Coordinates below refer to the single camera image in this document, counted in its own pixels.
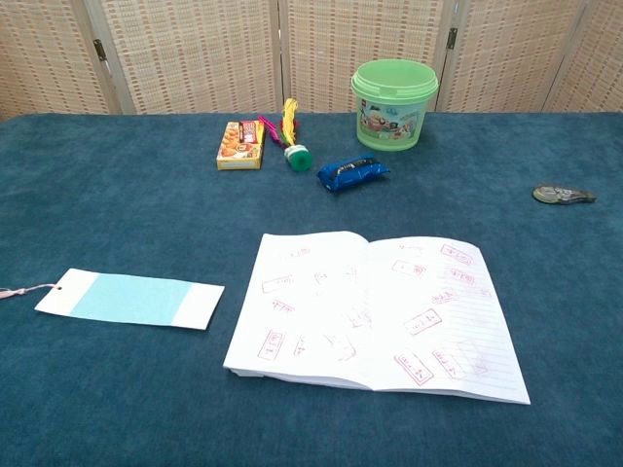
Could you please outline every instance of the snack box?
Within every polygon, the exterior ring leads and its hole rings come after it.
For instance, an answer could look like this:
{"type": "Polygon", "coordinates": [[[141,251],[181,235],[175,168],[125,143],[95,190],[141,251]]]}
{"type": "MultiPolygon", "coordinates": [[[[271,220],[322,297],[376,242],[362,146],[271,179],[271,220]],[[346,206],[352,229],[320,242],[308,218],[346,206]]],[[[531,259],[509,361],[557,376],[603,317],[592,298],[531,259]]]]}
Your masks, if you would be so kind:
{"type": "Polygon", "coordinates": [[[219,170],[257,169],[262,166],[264,124],[259,120],[228,122],[216,156],[219,170]]]}

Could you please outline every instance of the blue table cover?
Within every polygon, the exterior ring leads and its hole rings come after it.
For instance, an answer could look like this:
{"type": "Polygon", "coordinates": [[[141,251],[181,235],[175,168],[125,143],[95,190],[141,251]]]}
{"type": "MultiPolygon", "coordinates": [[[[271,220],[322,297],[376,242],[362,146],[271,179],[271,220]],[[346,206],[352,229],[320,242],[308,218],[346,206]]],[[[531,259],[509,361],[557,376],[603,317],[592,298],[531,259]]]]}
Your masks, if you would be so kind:
{"type": "Polygon", "coordinates": [[[251,117],[0,125],[0,287],[68,268],[225,286],[206,332],[0,301],[1,465],[620,465],[623,115],[427,114],[415,148],[375,153],[389,174],[337,195],[315,172],[368,151],[354,115],[299,114],[308,172],[270,139],[261,170],[217,171],[251,117]],[[599,199],[543,204],[540,183],[599,199]],[[339,230],[479,246],[531,406],[224,370],[261,235],[339,230]]]}

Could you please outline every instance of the light blue bookmark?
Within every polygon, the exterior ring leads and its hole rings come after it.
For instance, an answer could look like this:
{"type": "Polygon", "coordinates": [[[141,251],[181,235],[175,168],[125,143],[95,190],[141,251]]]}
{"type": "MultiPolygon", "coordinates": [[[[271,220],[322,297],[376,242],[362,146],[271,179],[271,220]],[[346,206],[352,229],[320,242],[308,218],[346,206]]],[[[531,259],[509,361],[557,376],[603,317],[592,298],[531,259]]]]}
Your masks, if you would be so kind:
{"type": "Polygon", "coordinates": [[[205,329],[224,287],[70,269],[35,309],[75,318],[205,329]]]}

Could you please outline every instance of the open notebook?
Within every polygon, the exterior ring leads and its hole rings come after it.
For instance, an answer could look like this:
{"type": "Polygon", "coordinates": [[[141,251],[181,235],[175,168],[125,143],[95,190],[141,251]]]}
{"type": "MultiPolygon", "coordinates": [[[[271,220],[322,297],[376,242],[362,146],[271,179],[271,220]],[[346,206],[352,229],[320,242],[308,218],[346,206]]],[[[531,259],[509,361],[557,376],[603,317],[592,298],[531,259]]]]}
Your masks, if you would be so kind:
{"type": "Polygon", "coordinates": [[[224,367],[530,403],[480,250],[447,238],[265,234],[224,367]]]}

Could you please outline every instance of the wicker panel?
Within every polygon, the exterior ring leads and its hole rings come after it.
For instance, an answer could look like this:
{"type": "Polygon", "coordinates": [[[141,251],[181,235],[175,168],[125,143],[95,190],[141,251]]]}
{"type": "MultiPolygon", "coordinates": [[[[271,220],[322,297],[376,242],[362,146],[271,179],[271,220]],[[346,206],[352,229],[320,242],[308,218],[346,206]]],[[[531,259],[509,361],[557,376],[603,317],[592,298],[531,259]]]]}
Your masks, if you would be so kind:
{"type": "Polygon", "coordinates": [[[103,0],[102,6],[137,113],[280,109],[275,2],[103,0]]]}
{"type": "Polygon", "coordinates": [[[0,1],[0,119],[108,113],[69,0],[0,1]]]}
{"type": "Polygon", "coordinates": [[[443,109],[538,112],[580,0],[472,0],[443,109]]]}
{"type": "Polygon", "coordinates": [[[442,6],[443,0],[279,1],[284,87],[301,110],[353,110],[350,77],[360,64],[410,58],[433,65],[442,6]]]}
{"type": "Polygon", "coordinates": [[[623,111],[623,3],[601,0],[588,14],[546,110],[623,111]]]}

